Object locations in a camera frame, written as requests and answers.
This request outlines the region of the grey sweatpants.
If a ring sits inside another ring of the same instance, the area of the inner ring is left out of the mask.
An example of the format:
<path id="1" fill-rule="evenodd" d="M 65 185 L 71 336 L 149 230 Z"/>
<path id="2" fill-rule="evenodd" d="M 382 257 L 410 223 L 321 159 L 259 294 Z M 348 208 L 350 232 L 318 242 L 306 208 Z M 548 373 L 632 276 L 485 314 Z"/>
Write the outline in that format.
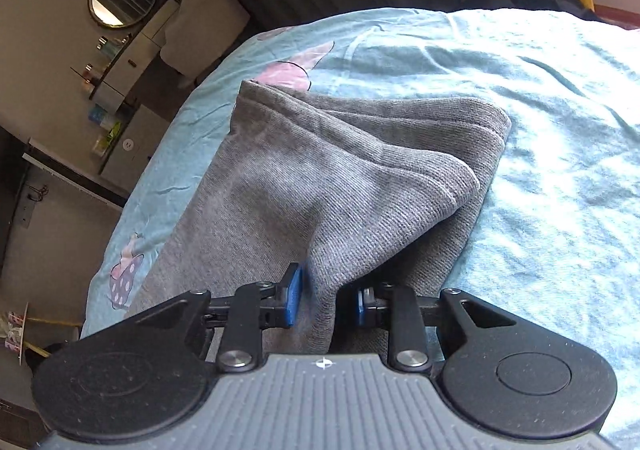
<path id="1" fill-rule="evenodd" d="M 227 137 L 134 296 L 215 296 L 303 268 L 296 325 L 271 352 L 322 354 L 336 298 L 364 277 L 425 293 L 475 225 L 511 122 L 480 99 L 336 98 L 241 85 Z"/>

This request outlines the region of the white bedside drawer cabinet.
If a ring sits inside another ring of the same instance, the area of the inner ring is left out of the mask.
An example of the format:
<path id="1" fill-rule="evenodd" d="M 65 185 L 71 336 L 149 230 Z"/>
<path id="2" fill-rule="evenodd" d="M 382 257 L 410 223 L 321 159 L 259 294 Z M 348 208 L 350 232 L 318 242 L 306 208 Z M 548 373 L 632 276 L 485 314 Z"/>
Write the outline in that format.
<path id="1" fill-rule="evenodd" d="M 105 181 L 132 192 L 168 129 L 169 122 L 141 106 L 119 135 L 100 175 Z"/>

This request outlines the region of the light blue bed sheet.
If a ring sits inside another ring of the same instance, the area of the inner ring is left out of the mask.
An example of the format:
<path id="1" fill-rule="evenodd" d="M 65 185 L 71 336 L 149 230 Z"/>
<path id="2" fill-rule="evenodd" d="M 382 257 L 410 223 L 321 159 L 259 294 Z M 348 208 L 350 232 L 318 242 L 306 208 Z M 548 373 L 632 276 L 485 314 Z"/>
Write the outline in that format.
<path id="1" fill-rule="evenodd" d="M 384 352 L 347 292 L 470 292 L 612 364 L 639 444 L 639 36 L 560 12 L 362 10 L 247 40 L 186 99 L 88 292 L 92 335 L 305 268 L 273 352 Z"/>

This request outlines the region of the cream shell-back chair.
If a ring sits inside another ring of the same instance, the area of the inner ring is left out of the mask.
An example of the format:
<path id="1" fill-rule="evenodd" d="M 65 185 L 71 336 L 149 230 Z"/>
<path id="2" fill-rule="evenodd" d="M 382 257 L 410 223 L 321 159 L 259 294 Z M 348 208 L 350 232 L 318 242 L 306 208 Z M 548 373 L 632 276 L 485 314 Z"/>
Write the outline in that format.
<path id="1" fill-rule="evenodd" d="M 190 88 L 249 21 L 250 14 L 238 0 L 182 0 L 160 49 L 163 63 L 180 74 L 178 88 Z"/>

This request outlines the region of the white vanity desk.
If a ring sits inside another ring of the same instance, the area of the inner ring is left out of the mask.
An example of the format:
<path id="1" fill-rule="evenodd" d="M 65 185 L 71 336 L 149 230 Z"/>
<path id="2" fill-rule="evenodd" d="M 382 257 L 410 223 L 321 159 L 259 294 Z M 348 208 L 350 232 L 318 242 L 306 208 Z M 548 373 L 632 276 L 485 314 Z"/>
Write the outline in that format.
<path id="1" fill-rule="evenodd" d="M 165 31 L 177 14 L 181 0 L 168 0 L 119 50 L 93 85 L 89 99 L 106 112 L 115 114 L 164 46 Z"/>

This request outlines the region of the blue white canister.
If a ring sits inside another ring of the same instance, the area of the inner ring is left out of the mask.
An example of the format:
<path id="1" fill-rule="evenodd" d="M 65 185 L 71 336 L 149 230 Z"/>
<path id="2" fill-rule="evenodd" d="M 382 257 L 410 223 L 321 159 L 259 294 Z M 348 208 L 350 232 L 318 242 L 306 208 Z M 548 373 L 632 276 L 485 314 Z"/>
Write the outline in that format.
<path id="1" fill-rule="evenodd" d="M 102 107 L 98 105 L 94 105 L 88 114 L 89 120 L 102 127 L 102 129 L 106 129 L 109 131 L 115 123 L 115 117 L 113 114 L 108 113 Z"/>

